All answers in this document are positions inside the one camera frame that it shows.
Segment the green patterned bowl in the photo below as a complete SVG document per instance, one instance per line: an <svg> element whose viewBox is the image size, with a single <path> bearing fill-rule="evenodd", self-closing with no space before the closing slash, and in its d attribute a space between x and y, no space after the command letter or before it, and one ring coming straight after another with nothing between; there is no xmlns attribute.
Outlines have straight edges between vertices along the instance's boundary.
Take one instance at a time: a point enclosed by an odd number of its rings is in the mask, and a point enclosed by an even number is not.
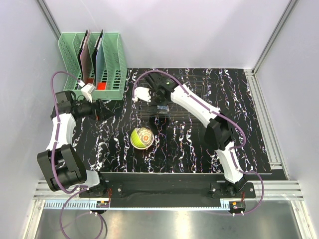
<svg viewBox="0 0 319 239"><path fill-rule="evenodd" d="M154 134L146 127L135 128L131 133L130 142L136 149L148 149L154 142Z"/></svg>

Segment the blue floral white bowl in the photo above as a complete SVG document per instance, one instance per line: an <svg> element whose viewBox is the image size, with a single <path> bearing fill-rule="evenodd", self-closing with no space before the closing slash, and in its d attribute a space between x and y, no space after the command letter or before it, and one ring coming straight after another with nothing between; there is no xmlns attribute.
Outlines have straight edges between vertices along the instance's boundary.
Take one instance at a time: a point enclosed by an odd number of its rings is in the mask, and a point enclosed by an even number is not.
<svg viewBox="0 0 319 239"><path fill-rule="evenodd" d="M157 105L156 110L158 114L162 114L162 115L166 115L169 113L168 106Z"/></svg>

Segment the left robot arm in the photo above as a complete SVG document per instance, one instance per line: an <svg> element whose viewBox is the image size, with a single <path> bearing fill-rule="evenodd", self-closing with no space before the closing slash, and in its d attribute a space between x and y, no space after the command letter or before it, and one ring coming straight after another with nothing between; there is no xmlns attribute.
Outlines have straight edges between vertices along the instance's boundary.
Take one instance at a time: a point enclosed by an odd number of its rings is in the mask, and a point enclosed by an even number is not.
<svg viewBox="0 0 319 239"><path fill-rule="evenodd" d="M72 91L56 93L57 109L53 110L51 120L53 132L50 143L44 152L37 155L37 162L51 191L65 190L80 185L87 186L82 197L103 197L108 190L101 173L85 169L84 163L72 146L73 130L77 120L88 117L95 121L105 121L115 114L107 109L103 101L94 102L75 99Z"/></svg>

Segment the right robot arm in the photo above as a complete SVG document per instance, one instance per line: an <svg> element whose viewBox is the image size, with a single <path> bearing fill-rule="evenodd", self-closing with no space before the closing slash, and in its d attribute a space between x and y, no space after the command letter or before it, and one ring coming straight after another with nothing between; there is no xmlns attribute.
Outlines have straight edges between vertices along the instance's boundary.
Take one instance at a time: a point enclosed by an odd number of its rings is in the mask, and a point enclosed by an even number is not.
<svg viewBox="0 0 319 239"><path fill-rule="evenodd" d="M157 104L175 103L204 125L204 141L216 152L224 170L223 194L234 198L240 196L247 180L239 168L236 156L235 125L229 121L226 114L205 102L178 79L151 71L145 76L145 80L151 88L148 101Z"/></svg>

